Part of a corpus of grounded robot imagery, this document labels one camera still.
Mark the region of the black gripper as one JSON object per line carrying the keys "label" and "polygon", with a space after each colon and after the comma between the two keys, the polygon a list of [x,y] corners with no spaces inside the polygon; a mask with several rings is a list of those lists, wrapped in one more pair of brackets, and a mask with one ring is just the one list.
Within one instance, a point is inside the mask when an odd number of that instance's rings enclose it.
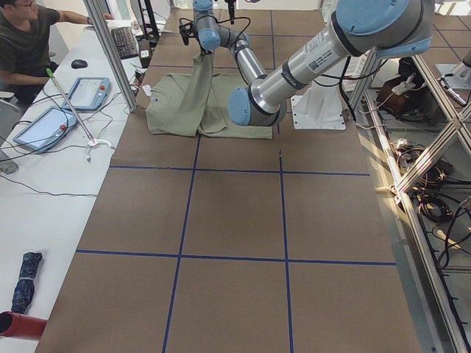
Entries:
{"label": "black gripper", "polygon": [[179,32],[185,46],[190,39],[195,38],[194,22],[192,20],[179,20]]}

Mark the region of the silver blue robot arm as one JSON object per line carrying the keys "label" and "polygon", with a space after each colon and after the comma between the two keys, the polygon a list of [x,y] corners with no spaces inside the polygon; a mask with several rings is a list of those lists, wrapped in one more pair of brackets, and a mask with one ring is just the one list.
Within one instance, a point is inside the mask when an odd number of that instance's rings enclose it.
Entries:
{"label": "silver blue robot arm", "polygon": [[286,101],[345,57],[370,49],[378,59],[421,54],[431,45],[433,1],[339,1],[328,25],[268,76],[236,88],[227,111],[240,126],[272,126]]}
{"label": "silver blue robot arm", "polygon": [[218,48],[227,49],[242,76],[249,85],[256,79],[267,77],[261,62],[250,45],[249,36],[244,30],[226,26],[213,11],[212,0],[193,1],[193,18],[179,19],[179,32],[185,46],[191,38],[199,44],[203,54],[212,54]]}

